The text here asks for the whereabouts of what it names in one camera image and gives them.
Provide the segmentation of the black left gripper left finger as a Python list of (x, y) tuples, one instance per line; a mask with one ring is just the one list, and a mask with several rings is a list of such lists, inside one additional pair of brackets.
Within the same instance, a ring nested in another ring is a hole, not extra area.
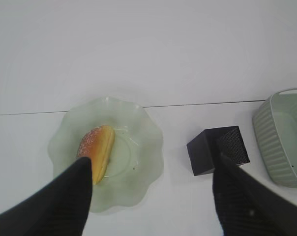
[(91, 196), (91, 161), (83, 157), (40, 191), (0, 214), (0, 236), (80, 236)]

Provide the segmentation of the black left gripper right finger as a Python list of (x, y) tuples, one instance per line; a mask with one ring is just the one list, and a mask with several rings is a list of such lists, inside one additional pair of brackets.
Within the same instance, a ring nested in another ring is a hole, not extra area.
[(297, 236), (297, 206), (224, 155), (215, 163), (212, 190), (225, 236)]

